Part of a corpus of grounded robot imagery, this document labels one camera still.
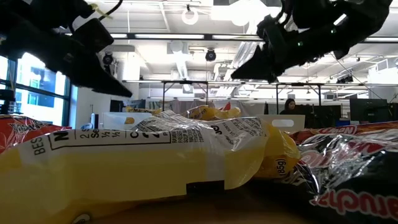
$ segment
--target computer monitor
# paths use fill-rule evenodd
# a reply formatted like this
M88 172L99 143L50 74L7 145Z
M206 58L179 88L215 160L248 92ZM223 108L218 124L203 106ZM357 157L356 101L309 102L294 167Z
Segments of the computer monitor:
M390 117L387 100L382 99L349 99L349 112L352 121L386 122Z
M340 105L296 105L295 114L305 115L306 128L334 127L341 118Z

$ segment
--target ceiling light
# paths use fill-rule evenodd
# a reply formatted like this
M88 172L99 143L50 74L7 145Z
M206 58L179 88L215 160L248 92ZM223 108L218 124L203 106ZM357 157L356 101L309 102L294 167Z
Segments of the ceiling light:
M254 100L254 98L231 98L231 100Z
M246 95L234 95L234 97L241 98L241 99L250 98L250 96L246 96Z
M384 86L384 87L397 87L398 84L376 84L376 83L367 83L364 86Z
M215 40L251 40L251 41L262 41L260 37L257 35L230 35L230 34L225 34L225 35L213 35L213 39Z
M193 17L190 18L190 19L187 18L188 12L193 12ZM182 22L184 22L184 23L187 24L187 25L194 25L194 24L196 24L196 23L198 22L198 20L199 20L198 11L197 11L196 9L194 9L194 8L190 9L189 11L188 11L188 9L185 9L185 10L182 12L182 14L181 14L181 19L182 19Z
M105 0L101 1L103 4L116 4L118 3L119 0ZM161 0L124 0L123 4L178 4L178 5L186 5L187 2L182 0L182 1L161 1ZM197 5L200 6L201 2L200 1L190 1L189 4L192 5Z
M163 96L148 96L148 99L163 99ZM200 98L200 97L165 97L165 100L200 100L200 99L206 99L206 98Z
M354 83L326 83L325 86L360 86L359 84Z
M381 42L381 43L388 43L388 42L398 42L398 37L368 37L364 41L366 42Z
M209 84L245 84L245 82L208 82Z
M250 85L269 85L267 82L246 82L246 84L250 84Z
M346 17L347 17L346 14L341 15L341 16L333 23L333 25L335 25L335 26L339 25Z
M160 80L123 80L127 83L162 83Z
M136 39L204 39L201 34L135 34Z
M127 38L127 34L111 34L113 38Z
M208 100L230 100L231 98L227 97L209 97Z
M231 7L231 21L236 26L246 25L252 17L252 10L250 4L242 0L234 2Z

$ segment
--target security camera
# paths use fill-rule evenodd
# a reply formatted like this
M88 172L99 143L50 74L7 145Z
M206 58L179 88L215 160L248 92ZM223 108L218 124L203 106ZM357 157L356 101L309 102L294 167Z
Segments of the security camera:
M214 49L208 49L205 58L208 62L216 60L216 52L214 52Z
M111 65L113 62L112 52L105 52L105 56L102 58L104 65Z

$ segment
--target red snack bag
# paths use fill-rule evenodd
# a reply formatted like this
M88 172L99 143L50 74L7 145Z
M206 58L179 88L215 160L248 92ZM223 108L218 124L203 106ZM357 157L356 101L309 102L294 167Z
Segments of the red snack bag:
M353 134L360 135L365 132L378 131L383 129L398 129L398 121L376 123L376 124L359 124L348 125L342 127L322 128L322 129L306 129L290 135L297 143L301 144L304 140L316 134Z
M0 154L10 147L43 134L71 129L30 119L25 116L0 116Z
M228 111L231 109L231 102L228 102L227 104L225 104L224 107L220 108L219 110L221 111Z

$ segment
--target black snack bag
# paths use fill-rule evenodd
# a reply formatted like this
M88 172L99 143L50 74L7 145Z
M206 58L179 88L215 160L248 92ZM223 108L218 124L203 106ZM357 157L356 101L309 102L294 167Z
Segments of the black snack bag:
M398 222L396 136L397 129L312 136L298 146L294 171L270 190L327 223Z

